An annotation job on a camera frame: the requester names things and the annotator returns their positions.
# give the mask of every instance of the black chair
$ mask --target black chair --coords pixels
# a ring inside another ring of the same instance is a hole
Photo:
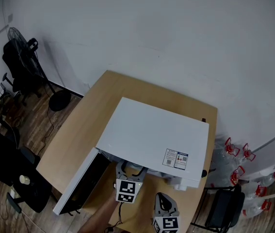
[[[196,224],[196,220],[200,215],[207,192],[204,194],[198,214],[191,225],[212,232],[226,233],[229,228],[237,224],[242,211],[245,194],[242,193],[241,186],[237,184],[234,187],[204,188],[204,190],[218,191],[215,194],[205,226]]]
[[[41,212],[51,195],[51,184],[36,170],[39,161],[39,156],[28,148],[22,147],[18,150],[13,142],[0,134],[0,181],[8,186],[13,185],[21,196],[14,199],[7,194],[8,201],[19,213],[20,202],[26,202],[34,211]],[[22,184],[19,180],[20,175],[29,177],[31,183]]]
[[[37,92],[37,87],[41,84],[41,80],[39,80],[39,76],[34,75],[36,70],[33,68],[32,63],[21,61],[15,46],[18,46],[18,41],[16,39],[10,40],[3,47],[4,54],[2,56],[14,78],[13,83],[7,78],[7,73],[4,74],[2,80],[6,80],[12,86],[14,92],[20,91],[24,95],[22,104],[26,106],[25,98],[30,92],[35,93],[38,98],[41,97],[41,94]]]

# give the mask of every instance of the chair leg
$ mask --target chair leg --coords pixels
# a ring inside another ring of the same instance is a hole
[[[195,227],[198,227],[198,228],[201,228],[201,229],[204,229],[204,230],[208,230],[208,231],[212,231],[212,232],[219,232],[218,230],[215,230],[215,229],[211,229],[211,228],[207,228],[207,227],[204,227],[202,225],[198,225],[198,224],[195,224],[195,223],[190,223],[191,225],[195,226]]]

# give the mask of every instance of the wooden floor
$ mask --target wooden floor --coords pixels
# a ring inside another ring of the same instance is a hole
[[[44,145],[45,136],[48,136],[52,130],[52,126],[47,117],[49,97],[46,95],[45,90],[41,87],[40,91],[42,97],[38,99],[35,95],[31,95],[27,99],[27,106],[13,107],[8,115],[7,121],[13,126],[18,126],[20,123],[20,117],[22,119],[19,128],[20,131],[20,146],[26,146],[30,148],[34,153],[38,153]],[[71,102],[67,108],[60,112],[48,111],[48,115],[54,125],[54,130],[47,138],[46,144],[57,133],[58,129],[64,123],[70,112],[80,101],[80,98],[72,96]],[[40,152],[40,156],[43,155],[44,148]],[[10,187],[0,182],[0,233],[27,233],[26,225],[22,214],[18,214],[6,203],[6,193],[10,191]],[[269,193],[275,192],[275,185],[272,186]],[[205,206],[197,223],[203,224],[206,220],[209,207],[213,196],[207,196]],[[240,219],[238,224],[229,230],[231,233],[271,233],[271,228],[275,222],[275,200],[272,200],[273,206],[269,212],[252,218],[252,219]],[[81,214],[73,213],[73,216],[68,214],[56,216],[53,213],[55,201],[50,198],[47,206],[41,213],[36,213],[31,210],[26,203],[19,204],[23,212],[25,212],[32,221],[34,221],[42,230],[46,233],[76,233],[81,225],[87,221],[90,217],[84,210],[81,210]],[[41,233],[28,218],[25,217],[25,221],[28,225],[29,232]],[[187,232],[201,233],[207,232],[198,228],[189,227]]]

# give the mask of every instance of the plastic bottle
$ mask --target plastic bottle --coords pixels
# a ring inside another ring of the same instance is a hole
[[[245,173],[242,166],[238,166],[235,170],[230,166],[225,170],[217,169],[214,172],[209,173],[207,179],[207,187],[229,187],[235,186],[239,178]]]
[[[269,187],[275,182],[275,172],[268,176],[255,179],[256,182],[260,182],[261,186]]]
[[[238,154],[235,157],[236,164],[242,165],[245,161],[253,161],[255,159],[256,155],[252,153],[251,150],[248,149],[248,143],[246,143],[243,147],[243,152]]]
[[[235,157],[238,156],[239,152],[240,149],[231,144],[231,137],[229,137],[224,145],[215,145],[210,168],[217,169],[225,165],[236,163]]]
[[[243,210],[243,216],[245,218],[251,218],[259,215],[263,211],[268,211],[271,208],[271,202],[267,200],[259,200],[255,202],[252,206]]]
[[[265,196],[267,193],[267,188],[265,186],[261,186],[257,182],[250,182],[242,185],[242,192],[245,194],[246,200],[252,200]]]

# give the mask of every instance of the table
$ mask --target table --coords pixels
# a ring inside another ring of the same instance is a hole
[[[126,97],[210,124],[204,169],[208,170],[215,140],[217,109],[185,95],[112,71],[106,71],[69,115],[46,149],[37,170],[59,192],[64,193],[70,180],[96,146],[120,99]],[[109,165],[84,209],[94,213],[111,194],[115,164]],[[206,178],[199,188],[176,191],[159,177],[147,174],[134,204],[122,206],[123,224],[119,228],[132,233],[153,233],[150,219],[157,192],[172,197],[178,204],[181,231],[186,232],[199,204]],[[110,223],[118,221],[116,209]]]

